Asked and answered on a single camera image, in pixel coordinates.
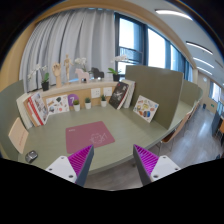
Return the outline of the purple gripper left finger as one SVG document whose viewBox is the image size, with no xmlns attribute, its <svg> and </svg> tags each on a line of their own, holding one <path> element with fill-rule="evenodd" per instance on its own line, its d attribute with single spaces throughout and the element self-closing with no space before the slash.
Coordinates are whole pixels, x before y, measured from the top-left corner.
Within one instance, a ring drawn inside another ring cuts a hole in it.
<svg viewBox="0 0 224 224">
<path fill-rule="evenodd" d="M 89 145 L 68 157 L 58 157 L 46 171 L 83 187 L 93 156 L 94 147 Z"/>
</svg>

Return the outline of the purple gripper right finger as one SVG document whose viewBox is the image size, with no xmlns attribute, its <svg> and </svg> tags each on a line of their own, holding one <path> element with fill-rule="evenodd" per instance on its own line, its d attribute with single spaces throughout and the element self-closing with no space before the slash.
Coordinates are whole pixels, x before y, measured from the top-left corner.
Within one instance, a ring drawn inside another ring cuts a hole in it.
<svg viewBox="0 0 224 224">
<path fill-rule="evenodd" d="M 133 156 L 143 185 L 180 170 L 168 156 L 157 156 L 136 144 L 133 145 Z"/>
</svg>

